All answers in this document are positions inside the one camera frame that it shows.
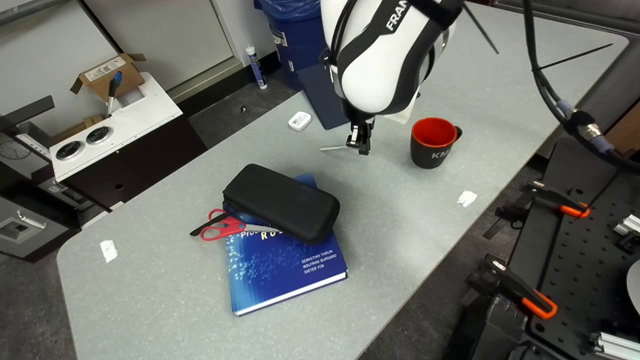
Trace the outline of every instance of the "orange clamp handle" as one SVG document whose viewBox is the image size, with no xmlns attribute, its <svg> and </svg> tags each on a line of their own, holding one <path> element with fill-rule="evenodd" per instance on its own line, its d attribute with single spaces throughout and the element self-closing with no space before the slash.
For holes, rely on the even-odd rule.
<svg viewBox="0 0 640 360">
<path fill-rule="evenodd" d="M 551 300 L 549 300 L 548 297 L 542 295 L 540 291 L 535 289 L 533 289 L 533 291 L 535 291 L 542 298 L 542 300 L 544 300 L 547 304 L 549 304 L 549 306 L 551 306 L 551 311 L 549 311 L 548 313 L 544 312 L 542 309 L 536 306 L 533 302 L 531 302 L 531 300 L 525 297 L 522 298 L 522 304 L 526 306 L 527 309 L 531 310 L 534 315 L 541 318 L 542 320 L 547 320 L 552 318 L 558 311 L 558 305 L 556 305 L 555 302 L 552 302 Z"/>
<path fill-rule="evenodd" d="M 570 217 L 574 217 L 574 218 L 588 217 L 589 214 L 591 213 L 591 209 L 589 209 L 589 205 L 583 202 L 581 202 L 580 205 L 584 206 L 585 208 L 582 210 L 578 210 L 578 209 L 570 208 L 568 206 L 560 206 L 558 209 L 560 209 L 560 211 L 569 215 Z"/>
</svg>

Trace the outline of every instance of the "black mug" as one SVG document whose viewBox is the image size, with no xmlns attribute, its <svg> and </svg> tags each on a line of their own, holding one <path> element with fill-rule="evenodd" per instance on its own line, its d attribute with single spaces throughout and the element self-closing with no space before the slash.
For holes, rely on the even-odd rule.
<svg viewBox="0 0 640 360">
<path fill-rule="evenodd" d="M 411 128 L 411 160 L 421 168 L 439 167 L 461 136 L 462 129 L 445 119 L 420 119 Z"/>
</svg>

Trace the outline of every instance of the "trash bag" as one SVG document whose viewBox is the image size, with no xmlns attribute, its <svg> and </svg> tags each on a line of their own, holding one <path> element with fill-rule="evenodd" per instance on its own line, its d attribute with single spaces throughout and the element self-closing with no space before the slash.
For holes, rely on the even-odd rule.
<svg viewBox="0 0 640 360">
<path fill-rule="evenodd" d="M 253 0 L 253 5 L 282 21 L 303 21 L 320 16 L 320 0 Z"/>
</svg>

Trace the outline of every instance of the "blue book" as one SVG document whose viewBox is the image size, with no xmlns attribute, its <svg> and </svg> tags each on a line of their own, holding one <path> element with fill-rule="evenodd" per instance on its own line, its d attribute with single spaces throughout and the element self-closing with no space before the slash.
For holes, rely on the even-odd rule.
<svg viewBox="0 0 640 360">
<path fill-rule="evenodd" d="M 313 174 L 295 178 L 317 186 Z M 233 211 L 224 205 L 225 211 Z M 236 219 L 270 226 L 244 213 Z M 319 245 L 306 245 L 282 233 L 243 232 L 226 237 L 231 310 L 251 313 L 347 278 L 347 265 L 335 234 Z"/>
</svg>

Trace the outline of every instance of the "blue trash bin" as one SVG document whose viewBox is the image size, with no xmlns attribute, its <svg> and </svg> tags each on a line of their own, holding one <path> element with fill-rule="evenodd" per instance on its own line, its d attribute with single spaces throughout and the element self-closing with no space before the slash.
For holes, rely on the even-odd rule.
<svg viewBox="0 0 640 360">
<path fill-rule="evenodd" d="M 287 86 L 302 90 L 296 71 L 318 64 L 326 48 L 319 0 L 254 0 L 269 21 Z"/>
</svg>

